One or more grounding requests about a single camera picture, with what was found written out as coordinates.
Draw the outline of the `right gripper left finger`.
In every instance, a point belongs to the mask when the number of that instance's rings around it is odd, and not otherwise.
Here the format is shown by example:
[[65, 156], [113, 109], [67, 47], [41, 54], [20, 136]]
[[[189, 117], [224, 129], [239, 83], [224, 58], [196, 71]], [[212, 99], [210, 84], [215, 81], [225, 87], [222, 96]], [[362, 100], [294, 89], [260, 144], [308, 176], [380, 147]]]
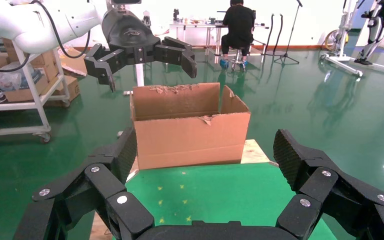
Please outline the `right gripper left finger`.
[[136, 132], [128, 127], [116, 142], [96, 148], [75, 170], [36, 190], [13, 238], [65, 240], [94, 211], [117, 240], [138, 239], [155, 219], [126, 187], [136, 156]]

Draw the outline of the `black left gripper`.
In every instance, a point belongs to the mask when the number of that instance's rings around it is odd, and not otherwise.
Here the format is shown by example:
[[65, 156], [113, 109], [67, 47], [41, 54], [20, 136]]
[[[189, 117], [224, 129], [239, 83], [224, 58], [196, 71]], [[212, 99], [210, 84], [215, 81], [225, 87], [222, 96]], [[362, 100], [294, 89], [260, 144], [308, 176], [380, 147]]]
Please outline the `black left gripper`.
[[192, 46], [168, 36], [161, 42], [132, 12], [112, 9], [105, 14], [101, 27], [109, 48], [95, 44], [84, 62], [87, 74], [97, 78], [100, 85], [108, 85], [112, 92], [116, 90], [113, 74], [128, 65], [158, 61], [181, 66], [190, 78], [197, 77]]

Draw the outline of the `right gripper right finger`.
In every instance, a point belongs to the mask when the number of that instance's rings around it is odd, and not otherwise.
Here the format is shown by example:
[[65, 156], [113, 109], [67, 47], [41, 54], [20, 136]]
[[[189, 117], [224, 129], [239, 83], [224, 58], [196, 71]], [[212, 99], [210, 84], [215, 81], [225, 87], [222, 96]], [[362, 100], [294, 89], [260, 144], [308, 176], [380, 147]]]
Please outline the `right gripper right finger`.
[[273, 156], [294, 197], [276, 220], [298, 240], [312, 234], [322, 215], [334, 218], [357, 240], [384, 240], [384, 192], [342, 171], [319, 149], [279, 129]]

